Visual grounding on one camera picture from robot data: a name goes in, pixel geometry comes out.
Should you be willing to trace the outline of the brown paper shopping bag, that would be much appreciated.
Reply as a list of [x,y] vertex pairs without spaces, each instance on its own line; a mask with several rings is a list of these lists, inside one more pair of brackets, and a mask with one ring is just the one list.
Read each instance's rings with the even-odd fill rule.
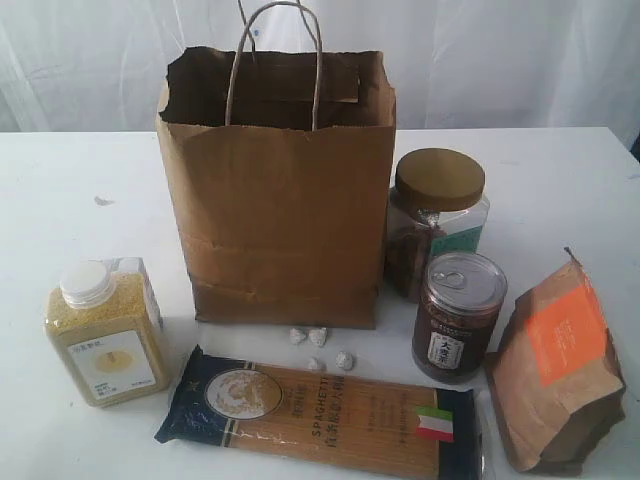
[[156,131],[198,320],[374,327],[396,133],[380,52],[190,47]]

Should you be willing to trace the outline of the clear jar with gold lid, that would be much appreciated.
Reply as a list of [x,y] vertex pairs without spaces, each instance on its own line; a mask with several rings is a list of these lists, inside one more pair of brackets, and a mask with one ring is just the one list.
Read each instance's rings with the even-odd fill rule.
[[488,217],[485,172],[470,156],[442,148],[405,154],[389,190],[384,278],[404,299],[419,301],[430,261],[474,252]]

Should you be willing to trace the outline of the dark barley tea can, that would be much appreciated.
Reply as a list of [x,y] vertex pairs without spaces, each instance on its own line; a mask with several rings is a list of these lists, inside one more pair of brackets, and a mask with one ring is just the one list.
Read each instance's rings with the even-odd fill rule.
[[426,267],[414,324],[412,354],[428,376],[459,383],[482,366],[508,283],[477,253],[455,251]]

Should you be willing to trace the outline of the white crumpled pebble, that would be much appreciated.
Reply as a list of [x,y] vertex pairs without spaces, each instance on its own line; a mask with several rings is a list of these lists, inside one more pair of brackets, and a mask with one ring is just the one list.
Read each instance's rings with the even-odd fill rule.
[[321,360],[310,357],[307,361],[307,369],[314,372],[321,372],[325,369],[325,366]]
[[350,371],[354,367],[354,356],[347,351],[340,351],[335,358],[336,366],[343,371]]
[[308,331],[309,341],[318,348],[322,348],[328,337],[328,329],[326,327],[313,328]]
[[307,338],[307,333],[299,328],[289,330],[289,340],[293,345],[299,345]]

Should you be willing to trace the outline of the spaghetti package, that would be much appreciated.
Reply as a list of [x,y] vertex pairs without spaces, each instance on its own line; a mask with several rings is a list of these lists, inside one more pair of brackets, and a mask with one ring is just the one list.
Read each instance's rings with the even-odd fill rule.
[[479,479],[472,391],[211,356],[194,348],[160,443],[186,440],[407,479]]

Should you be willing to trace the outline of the millet bottle with white cap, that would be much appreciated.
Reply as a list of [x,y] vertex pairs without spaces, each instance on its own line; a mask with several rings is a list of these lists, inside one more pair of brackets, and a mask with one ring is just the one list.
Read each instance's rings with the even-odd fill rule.
[[170,383],[163,320],[140,257],[67,269],[48,296],[44,328],[91,406],[154,394]]

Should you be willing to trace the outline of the kraft pouch with orange label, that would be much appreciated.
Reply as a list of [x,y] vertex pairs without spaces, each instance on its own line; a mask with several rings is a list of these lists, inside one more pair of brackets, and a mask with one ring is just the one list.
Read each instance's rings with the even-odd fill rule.
[[515,300],[485,371],[507,459],[519,472],[579,475],[625,417],[614,342],[575,256]]

